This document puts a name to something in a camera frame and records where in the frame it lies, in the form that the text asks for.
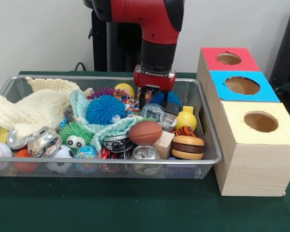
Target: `round hole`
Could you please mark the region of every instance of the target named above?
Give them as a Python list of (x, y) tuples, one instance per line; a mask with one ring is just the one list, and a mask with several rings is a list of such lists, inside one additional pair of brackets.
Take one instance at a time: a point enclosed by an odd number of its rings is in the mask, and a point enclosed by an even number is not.
[(234, 93), (254, 95), (260, 91), (260, 86), (257, 82), (242, 76), (230, 77), (225, 81), (225, 84)]
[(222, 53), (218, 55), (217, 60), (221, 63), (228, 65), (235, 65), (242, 62), (242, 59), (236, 54), (232, 54), (229, 52)]
[(278, 128), (277, 119), (262, 111), (247, 113), (244, 121), (248, 126), (260, 132), (269, 133)]

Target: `white wall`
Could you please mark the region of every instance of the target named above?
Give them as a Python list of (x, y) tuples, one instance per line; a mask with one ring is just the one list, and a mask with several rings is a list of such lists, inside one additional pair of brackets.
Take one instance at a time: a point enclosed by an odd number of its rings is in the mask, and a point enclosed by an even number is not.
[[(269, 77), (290, 0), (186, 0), (174, 69), (196, 72), (201, 46), (247, 47)], [(93, 70), (82, 0), (0, 0), (0, 86), (19, 71)]]

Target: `cream knit fabric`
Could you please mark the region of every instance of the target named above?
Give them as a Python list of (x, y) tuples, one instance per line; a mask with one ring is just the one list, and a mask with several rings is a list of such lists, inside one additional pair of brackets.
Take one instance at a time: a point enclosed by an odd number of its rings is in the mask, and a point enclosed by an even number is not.
[(79, 89), (73, 82), (61, 79), (32, 79), (26, 77), (33, 93), (17, 103), (0, 96), (0, 126), (16, 129), (18, 138), (25, 138), (44, 126), (55, 129), (70, 105), (70, 93)]

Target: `black cable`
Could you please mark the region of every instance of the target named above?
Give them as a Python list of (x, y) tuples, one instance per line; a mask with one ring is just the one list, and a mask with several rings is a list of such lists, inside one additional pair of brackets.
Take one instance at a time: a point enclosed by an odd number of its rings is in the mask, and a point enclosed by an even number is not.
[(77, 65), (76, 65), (74, 71), (77, 71), (78, 66), (80, 66), (80, 65), (83, 67), (83, 71), (86, 71), (85, 65), (84, 65), (82, 62), (78, 62), (78, 63), (77, 63)]

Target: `metal basket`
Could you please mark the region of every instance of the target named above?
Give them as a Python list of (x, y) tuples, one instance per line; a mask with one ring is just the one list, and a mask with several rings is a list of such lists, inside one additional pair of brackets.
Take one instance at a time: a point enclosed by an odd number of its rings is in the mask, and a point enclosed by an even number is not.
[[(49, 76), (32, 76), (32, 78), (50, 78)], [(99, 89), (105, 86), (114, 87), (119, 83), (127, 83), (137, 87), (131, 77), (97, 77), (97, 76), (55, 76), (73, 81), (84, 91), (89, 87)], [(0, 158), (6, 168), (0, 171), (0, 176), (23, 177), (124, 177), (124, 178), (195, 178), (202, 179), (206, 176), (213, 164), (222, 157), (220, 144), (217, 138), (205, 95), (200, 83), (194, 79), (177, 79), (173, 90), (179, 95), (183, 105), (194, 107), (194, 114), (198, 120), (196, 135), (205, 142), (204, 157), (202, 160), (132, 160), (132, 159), (57, 159), (57, 158)], [(31, 86), (24, 76), (10, 78), (0, 94), (11, 102), (17, 102), (32, 93)], [(15, 162), (36, 163), (38, 168), (33, 173), (21, 173), (15, 167)], [(65, 173), (50, 171), (46, 163), (62, 165), (70, 163), (71, 166)], [(91, 173), (79, 171), (79, 167), (89, 167)], [(149, 172), (146, 175), (140, 170)]]

